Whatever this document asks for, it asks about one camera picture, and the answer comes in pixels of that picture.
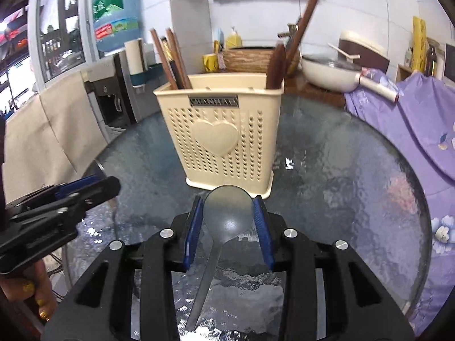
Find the basket base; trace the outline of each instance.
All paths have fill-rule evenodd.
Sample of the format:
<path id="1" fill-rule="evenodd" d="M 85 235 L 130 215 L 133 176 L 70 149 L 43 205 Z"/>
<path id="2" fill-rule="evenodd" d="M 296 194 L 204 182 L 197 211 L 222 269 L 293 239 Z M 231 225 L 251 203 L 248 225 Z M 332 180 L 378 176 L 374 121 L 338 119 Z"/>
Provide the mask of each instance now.
<path id="1" fill-rule="evenodd" d="M 261 194 L 261 197 L 265 200 L 266 198 L 268 198 L 270 196 L 270 192 L 272 191 L 272 182 L 274 181 L 274 173 L 272 171 L 272 173 L 270 173 L 270 180 L 268 182 L 268 186 L 267 186 L 267 190 L 265 191 L 265 193 Z M 212 185 L 212 184 L 204 184 L 204 183 L 199 183 L 199 182 L 193 182 L 193 181 L 190 181 L 188 178 L 186 179 L 186 183 L 188 186 L 191 186 L 191 187 L 196 187 L 196 188 L 200 188 L 200 189 L 203 189 L 203 190 L 209 190 L 209 191 L 212 191 L 214 190 L 215 188 L 219 187 L 218 185 Z M 249 195 L 254 199 L 256 196 L 258 196 L 258 194 L 252 194 L 250 193 L 249 191 L 247 191 L 249 193 Z"/>

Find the spoon handle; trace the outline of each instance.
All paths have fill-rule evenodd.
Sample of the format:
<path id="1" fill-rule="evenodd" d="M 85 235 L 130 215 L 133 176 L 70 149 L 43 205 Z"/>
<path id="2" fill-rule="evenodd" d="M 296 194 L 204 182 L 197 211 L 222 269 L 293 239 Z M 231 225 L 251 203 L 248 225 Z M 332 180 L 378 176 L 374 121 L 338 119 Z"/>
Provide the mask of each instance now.
<path id="1" fill-rule="evenodd" d="M 202 275 L 201 283 L 197 289 L 196 298 L 194 299 L 193 307 L 191 308 L 190 316 L 188 317 L 186 329 L 189 331 L 194 331 L 196 328 L 197 320 L 201 315 L 202 306 L 204 305 L 205 298 L 207 297 L 208 290 L 210 289 L 210 284 L 215 275 L 215 269 L 217 268 L 218 259 L 221 254 L 220 245 L 214 245 L 210 256 L 208 258 L 207 265 L 205 266 L 204 274 Z"/>

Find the beige plastic basket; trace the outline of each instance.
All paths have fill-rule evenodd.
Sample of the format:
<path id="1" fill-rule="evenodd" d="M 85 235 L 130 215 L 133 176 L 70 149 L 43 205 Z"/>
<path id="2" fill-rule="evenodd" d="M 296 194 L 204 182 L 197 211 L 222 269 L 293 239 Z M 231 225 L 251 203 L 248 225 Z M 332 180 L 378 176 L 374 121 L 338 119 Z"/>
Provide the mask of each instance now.
<path id="1" fill-rule="evenodd" d="M 232 184 L 267 198 L 284 87 L 264 90 L 264 73 L 189 78 L 192 90 L 167 83 L 154 91 L 187 184 L 206 190 Z"/>

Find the heart emblem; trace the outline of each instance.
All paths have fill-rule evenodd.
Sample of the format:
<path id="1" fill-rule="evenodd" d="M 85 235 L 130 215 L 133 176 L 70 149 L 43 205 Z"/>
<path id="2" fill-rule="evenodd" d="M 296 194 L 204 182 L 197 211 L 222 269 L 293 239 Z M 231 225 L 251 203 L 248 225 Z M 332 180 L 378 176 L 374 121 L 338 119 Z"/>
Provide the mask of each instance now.
<path id="1" fill-rule="evenodd" d="M 223 157 L 238 143 L 238 129 L 227 122 L 210 123 L 202 120 L 191 128 L 192 137 L 208 152 Z"/>

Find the door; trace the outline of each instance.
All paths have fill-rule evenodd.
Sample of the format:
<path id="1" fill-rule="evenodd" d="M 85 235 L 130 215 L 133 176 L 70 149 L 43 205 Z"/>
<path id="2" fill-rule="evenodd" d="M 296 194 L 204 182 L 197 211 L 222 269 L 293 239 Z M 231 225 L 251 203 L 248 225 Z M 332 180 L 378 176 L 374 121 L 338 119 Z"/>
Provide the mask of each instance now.
<path id="1" fill-rule="evenodd" d="M 39 91 L 96 60 L 89 0 L 29 0 L 29 51 Z"/>

